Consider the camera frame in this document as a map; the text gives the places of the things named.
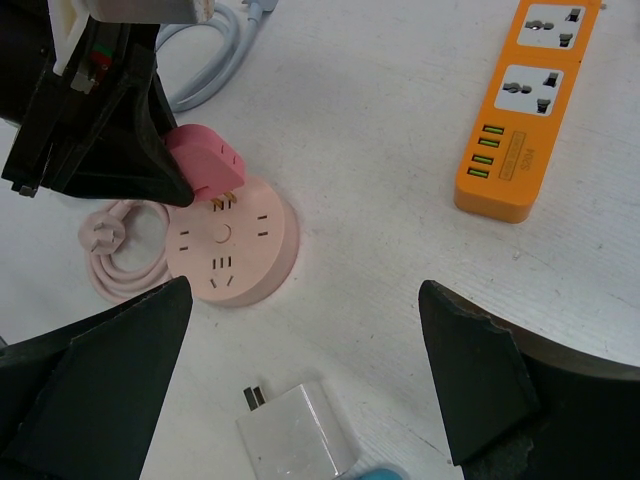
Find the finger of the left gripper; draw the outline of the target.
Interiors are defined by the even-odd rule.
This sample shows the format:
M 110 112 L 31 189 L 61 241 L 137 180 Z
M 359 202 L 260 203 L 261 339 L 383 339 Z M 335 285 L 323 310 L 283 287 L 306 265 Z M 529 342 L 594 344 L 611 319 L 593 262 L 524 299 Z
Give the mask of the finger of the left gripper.
M 161 138 L 175 121 L 157 76 L 125 74 L 105 86 L 52 149 L 49 188 L 84 199 L 191 204 L 193 189 Z

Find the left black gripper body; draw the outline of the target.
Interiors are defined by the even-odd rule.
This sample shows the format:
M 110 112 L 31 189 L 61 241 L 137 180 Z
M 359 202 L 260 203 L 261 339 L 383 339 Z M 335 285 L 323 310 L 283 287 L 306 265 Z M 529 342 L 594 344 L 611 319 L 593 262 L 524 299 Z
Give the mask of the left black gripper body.
M 106 23 L 90 17 L 58 76 L 47 2 L 1 4 L 1 117 L 17 127 L 1 177 L 27 197 L 50 189 L 52 149 L 80 109 L 107 90 L 107 82 L 125 74 L 155 74 L 160 95 L 155 51 L 160 24 Z

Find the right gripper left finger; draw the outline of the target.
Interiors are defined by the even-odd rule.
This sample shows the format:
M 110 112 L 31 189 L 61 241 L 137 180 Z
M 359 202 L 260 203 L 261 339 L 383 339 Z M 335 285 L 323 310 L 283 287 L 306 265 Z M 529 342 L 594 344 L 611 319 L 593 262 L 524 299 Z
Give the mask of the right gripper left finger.
M 178 277 L 2 347 L 2 478 L 139 478 L 192 305 Z

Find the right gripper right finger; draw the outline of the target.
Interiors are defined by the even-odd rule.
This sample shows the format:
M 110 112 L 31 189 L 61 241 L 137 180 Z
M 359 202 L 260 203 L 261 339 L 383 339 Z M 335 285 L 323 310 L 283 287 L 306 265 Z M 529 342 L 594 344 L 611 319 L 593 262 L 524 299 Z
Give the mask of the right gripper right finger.
M 638 367 L 549 340 L 434 280 L 418 303 L 464 478 L 638 478 Z

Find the coral pink plug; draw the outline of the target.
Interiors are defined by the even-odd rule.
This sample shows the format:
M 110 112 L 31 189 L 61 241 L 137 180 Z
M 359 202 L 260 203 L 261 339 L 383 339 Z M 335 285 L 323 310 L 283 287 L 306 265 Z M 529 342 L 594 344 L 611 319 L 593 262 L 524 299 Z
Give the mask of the coral pink plug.
M 171 130 L 164 142 L 196 202 L 209 201 L 221 209 L 224 201 L 230 205 L 237 202 L 235 190 L 245 184 L 245 162 L 218 133 L 203 125 L 188 124 Z

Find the blue charger plug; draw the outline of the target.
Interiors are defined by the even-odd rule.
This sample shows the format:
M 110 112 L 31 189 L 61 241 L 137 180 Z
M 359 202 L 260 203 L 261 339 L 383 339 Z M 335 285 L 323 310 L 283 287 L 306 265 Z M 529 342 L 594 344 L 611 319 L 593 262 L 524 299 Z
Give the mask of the blue charger plug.
M 393 465 L 379 465 L 356 474 L 354 480 L 407 480 L 406 473 Z

